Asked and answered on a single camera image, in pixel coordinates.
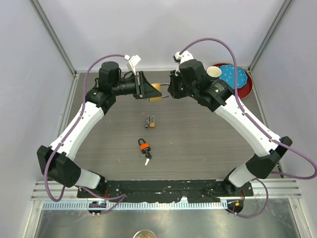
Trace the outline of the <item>small padlock key bunch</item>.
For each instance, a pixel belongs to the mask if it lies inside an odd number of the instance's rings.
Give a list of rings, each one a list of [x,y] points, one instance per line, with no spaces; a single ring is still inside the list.
[[[148,128],[150,125],[150,121],[151,121],[151,116],[148,116],[145,120],[145,128]]]

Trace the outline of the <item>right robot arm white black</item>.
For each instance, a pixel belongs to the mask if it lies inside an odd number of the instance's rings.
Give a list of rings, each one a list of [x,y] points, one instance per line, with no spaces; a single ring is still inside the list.
[[[270,134],[269,129],[236,99],[233,88],[220,79],[219,67],[205,69],[196,59],[178,60],[177,63],[178,68],[170,72],[168,92],[171,96],[175,99],[195,99],[227,121],[254,151],[252,158],[225,177],[224,192],[234,196],[249,181],[267,178],[287,151],[273,140],[284,142],[287,146],[292,145],[292,140],[288,136]]]

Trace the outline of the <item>large brass padlock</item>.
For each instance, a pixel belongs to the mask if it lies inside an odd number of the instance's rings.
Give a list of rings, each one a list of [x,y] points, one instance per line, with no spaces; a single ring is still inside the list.
[[[153,83],[152,86],[153,86],[157,91],[159,91],[159,92],[161,93],[161,88],[164,87],[164,86],[168,87],[168,86],[169,86],[169,83]],[[160,100],[162,100],[162,99],[164,99],[164,98],[168,98],[168,97],[170,97],[170,96],[171,96],[171,94],[168,93],[167,95],[161,95],[161,96],[159,96],[159,97],[149,98],[149,101],[150,101],[150,102],[157,102],[157,101],[160,101]]]

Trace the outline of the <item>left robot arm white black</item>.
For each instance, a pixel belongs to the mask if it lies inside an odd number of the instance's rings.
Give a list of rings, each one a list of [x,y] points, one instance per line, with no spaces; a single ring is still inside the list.
[[[135,99],[160,97],[161,92],[145,78],[143,71],[124,75],[118,63],[106,61],[99,69],[94,87],[86,94],[84,103],[65,131],[50,144],[41,146],[37,156],[42,174],[65,187],[83,186],[95,198],[105,193],[105,179],[74,163],[76,154],[92,128],[115,103],[116,97],[132,95]]]

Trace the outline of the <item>orange black padlock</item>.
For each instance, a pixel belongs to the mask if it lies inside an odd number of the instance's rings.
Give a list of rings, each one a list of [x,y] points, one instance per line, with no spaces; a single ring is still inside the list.
[[[149,153],[151,148],[149,146],[149,144],[142,138],[138,139],[138,144],[140,147],[140,150],[143,154]]]

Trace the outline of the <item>small brass padlock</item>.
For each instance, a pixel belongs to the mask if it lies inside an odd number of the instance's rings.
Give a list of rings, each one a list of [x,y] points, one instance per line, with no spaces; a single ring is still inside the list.
[[[155,127],[155,117],[150,116],[149,118],[149,128],[154,128]]]

